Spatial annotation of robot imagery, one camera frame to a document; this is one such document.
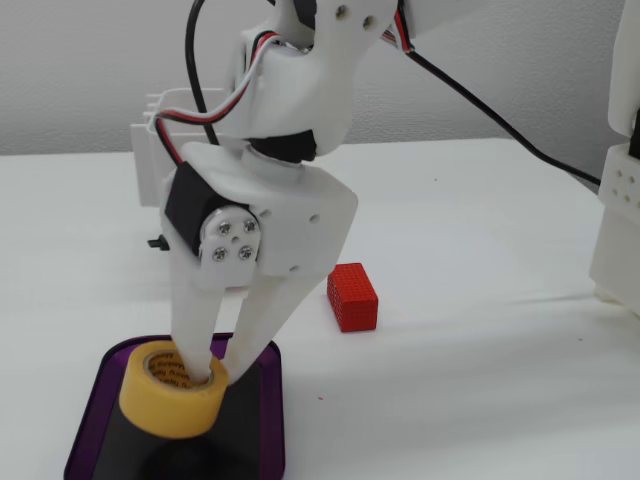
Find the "white table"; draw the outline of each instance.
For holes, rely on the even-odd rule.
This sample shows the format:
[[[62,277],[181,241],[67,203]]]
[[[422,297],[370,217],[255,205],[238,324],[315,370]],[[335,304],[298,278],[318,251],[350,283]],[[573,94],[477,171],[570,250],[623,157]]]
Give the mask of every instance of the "white table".
[[[503,140],[321,163],[379,326],[341,334],[323,286],[276,337],[287,479],[638,478],[640,322],[592,298],[593,193]],[[0,192],[0,477],[59,479],[105,351],[168,332],[167,255],[131,154],[5,157]]]

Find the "screw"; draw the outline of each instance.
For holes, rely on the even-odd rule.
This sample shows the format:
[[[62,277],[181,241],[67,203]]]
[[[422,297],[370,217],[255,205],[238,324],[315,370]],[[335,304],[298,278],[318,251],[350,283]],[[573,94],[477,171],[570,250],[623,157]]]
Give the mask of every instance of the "screw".
[[[251,255],[253,255],[253,248],[249,246],[242,247],[240,249],[240,253],[238,253],[238,257],[240,257],[240,260],[249,260],[251,258]]]
[[[225,235],[229,235],[230,231],[231,231],[231,224],[229,222],[222,222],[220,225],[218,225],[218,233],[223,237]]]
[[[248,218],[244,221],[244,231],[246,233],[253,233],[257,230],[258,224],[252,218]]]
[[[347,14],[347,6],[346,5],[340,5],[338,7],[338,9],[336,10],[336,18],[337,19],[344,18],[344,16],[346,14]]]
[[[227,249],[224,247],[216,248],[213,252],[213,259],[216,262],[222,262],[225,258],[227,258]]]
[[[369,30],[369,27],[372,27],[374,23],[375,23],[375,18],[369,15],[367,18],[364,19],[364,22],[362,23],[362,28],[364,28],[365,30]]]

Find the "red and white wire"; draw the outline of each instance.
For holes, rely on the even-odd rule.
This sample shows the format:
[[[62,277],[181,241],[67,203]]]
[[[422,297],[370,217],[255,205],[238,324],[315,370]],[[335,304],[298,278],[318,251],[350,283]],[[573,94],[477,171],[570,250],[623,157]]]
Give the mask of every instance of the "red and white wire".
[[[171,156],[172,160],[176,164],[182,163],[182,159],[180,155],[176,151],[173,146],[173,142],[171,141],[171,136],[169,135],[165,125],[164,119],[173,120],[180,123],[187,123],[190,125],[205,125],[205,124],[213,124],[219,122],[224,117],[226,117],[231,110],[238,104],[238,102],[242,99],[242,96],[246,92],[249,83],[253,79],[260,61],[264,57],[268,47],[273,45],[274,43],[281,41],[281,37],[279,37],[276,33],[269,32],[265,34],[256,47],[256,51],[251,59],[251,65],[249,70],[244,75],[240,84],[236,87],[234,92],[216,107],[214,110],[211,110],[206,113],[193,112],[190,110],[182,109],[182,108],[171,108],[167,110],[163,110],[156,115],[155,124],[158,135],[160,136],[160,140],[163,145],[167,149],[167,152]]]

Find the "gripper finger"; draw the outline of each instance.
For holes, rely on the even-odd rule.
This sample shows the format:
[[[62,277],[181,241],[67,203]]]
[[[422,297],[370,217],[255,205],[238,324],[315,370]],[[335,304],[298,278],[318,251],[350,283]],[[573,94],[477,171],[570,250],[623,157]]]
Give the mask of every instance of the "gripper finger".
[[[183,269],[172,257],[171,337],[191,381],[204,383],[211,374],[211,338],[225,291],[195,287]]]
[[[223,364],[234,383],[251,367],[302,300],[325,278],[257,275],[242,303]]]

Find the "black cable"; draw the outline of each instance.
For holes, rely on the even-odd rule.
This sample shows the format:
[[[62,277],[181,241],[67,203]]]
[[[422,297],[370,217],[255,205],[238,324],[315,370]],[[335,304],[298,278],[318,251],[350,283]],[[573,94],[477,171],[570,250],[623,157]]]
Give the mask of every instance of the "black cable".
[[[575,175],[578,178],[582,178],[594,185],[600,185],[601,180],[593,175],[590,175],[582,170],[579,170],[575,167],[567,165],[555,158],[550,157],[546,153],[540,151],[534,144],[532,144],[529,140],[527,140],[524,135],[522,135],[518,130],[516,130],[509,122],[507,122],[504,118],[502,118],[497,112],[495,112],[491,107],[489,107],[486,103],[476,97],[473,93],[467,90],[464,86],[458,83],[456,80],[451,78],[445,72],[436,67],[433,63],[429,62],[426,58],[422,57],[417,52],[408,52],[407,57],[413,60],[415,63],[420,65],[422,68],[427,70],[429,73],[434,75],[439,80],[446,83],[449,87],[453,88],[456,92],[458,92],[462,97],[468,100],[471,104],[473,104],[476,108],[478,108],[482,113],[487,115],[491,120],[496,122],[500,127],[502,127],[509,135],[511,135],[520,145],[526,148],[530,153],[538,157],[545,163],[552,165],[560,170],[563,170],[571,175]]]
[[[200,79],[198,78],[198,69],[196,67],[196,56],[194,53],[195,38],[196,38],[196,23],[198,23],[198,16],[202,5],[205,0],[195,0],[193,7],[191,7],[191,13],[189,14],[189,20],[187,21],[187,35],[185,40],[185,56],[187,60],[187,73],[189,74],[189,83],[191,84],[191,91],[193,92],[193,98],[196,101],[196,107],[198,112],[207,113],[207,104],[204,101],[202,95],[202,87],[200,86]],[[211,125],[205,125],[204,131],[207,134],[209,143],[212,145],[220,145],[216,132]]]

